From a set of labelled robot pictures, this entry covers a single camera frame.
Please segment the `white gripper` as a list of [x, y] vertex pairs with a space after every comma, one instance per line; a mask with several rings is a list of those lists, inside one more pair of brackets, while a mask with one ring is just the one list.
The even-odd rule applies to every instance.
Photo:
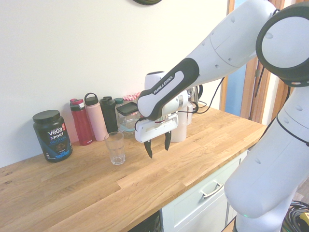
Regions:
[[177, 128], [177, 126], [177, 114], [168, 116], [163, 122], [155, 122], [146, 119], [136, 124], [135, 138], [138, 142], [144, 143], [148, 156], [152, 158], [151, 139], [165, 134], [165, 150], [168, 151], [171, 142], [171, 131]]

